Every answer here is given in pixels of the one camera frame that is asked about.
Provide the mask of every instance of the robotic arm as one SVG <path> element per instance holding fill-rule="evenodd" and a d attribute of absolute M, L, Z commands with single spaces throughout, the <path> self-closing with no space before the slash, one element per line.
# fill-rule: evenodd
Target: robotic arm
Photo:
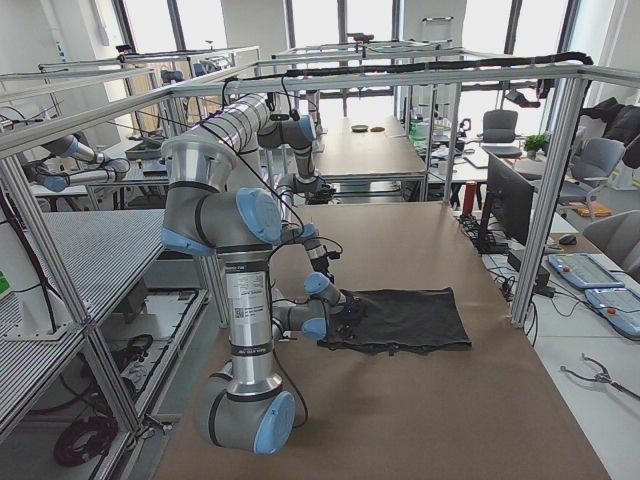
<path fill-rule="evenodd" d="M 293 426 L 295 401 L 283 390 L 273 365 L 268 259 L 283 237 L 303 237 L 305 232 L 282 231 L 279 206 L 265 190 L 225 191 L 225 185 L 254 134 L 265 146 L 291 142 L 300 168 L 294 178 L 303 185 L 317 183 L 310 127 L 308 119 L 301 119 L 298 125 L 275 124 L 266 97 L 247 95 L 162 146 L 170 177 L 163 243 L 191 255 L 215 255 L 224 266 L 233 312 L 231 361 L 210 377 L 196 410 L 201 435 L 218 446 L 275 453 L 284 446 Z M 257 158 L 252 162 L 251 168 L 259 172 Z M 316 232 L 309 226 L 305 229 L 309 241 Z M 322 277 L 327 298 L 339 303 L 341 294 L 333 284 L 320 273 L 314 275 Z M 307 320 L 319 318 L 324 308 L 319 298 L 313 308 L 296 312 L 287 328 L 302 328 Z"/>
<path fill-rule="evenodd" d="M 12 122 L 12 124 L 48 120 L 46 111 L 41 107 L 34 107 L 33 104 L 0 107 L 0 117 Z M 39 183 L 53 192 L 61 192 L 71 185 L 122 180 L 129 171 L 129 162 L 126 159 L 109 158 L 104 153 L 97 152 L 83 144 L 74 135 L 65 135 L 45 143 L 42 147 L 51 152 L 53 156 L 74 158 L 79 162 L 95 166 L 77 172 L 52 172 L 44 163 L 48 158 L 29 162 L 24 155 L 20 155 L 20 163 L 27 179 Z"/>

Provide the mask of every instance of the black monitor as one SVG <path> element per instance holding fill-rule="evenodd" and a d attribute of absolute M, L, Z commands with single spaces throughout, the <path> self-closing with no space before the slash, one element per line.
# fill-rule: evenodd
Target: black monitor
<path fill-rule="evenodd" d="M 510 165 L 489 155 L 487 195 L 476 242 L 480 253 L 499 253 L 506 244 L 493 240 L 489 218 L 495 217 L 507 237 L 525 245 L 529 234 L 529 219 L 533 202 L 533 186 Z"/>

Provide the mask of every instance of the brown table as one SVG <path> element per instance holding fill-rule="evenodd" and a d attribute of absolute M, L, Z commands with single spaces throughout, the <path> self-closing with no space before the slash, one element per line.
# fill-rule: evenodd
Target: brown table
<path fill-rule="evenodd" d="M 306 339 L 278 352 L 309 404 L 308 424 L 274 456 L 201 440 L 192 406 L 157 479 L 603 479 L 608 475 L 536 353 L 507 318 L 471 243 L 441 204 L 301 209 L 345 248 L 347 289 L 451 286 L 471 349 L 426 356 L 329 351 Z M 302 293 L 303 249 L 274 257 L 283 293 Z M 203 378 L 228 358 L 220 335 Z"/>
<path fill-rule="evenodd" d="M 316 168 L 327 182 L 424 182 L 424 160 L 398 120 L 391 116 L 370 124 L 383 126 L 383 132 L 354 133 L 351 124 L 351 119 L 344 118 L 323 135 L 324 151 L 314 154 Z"/>

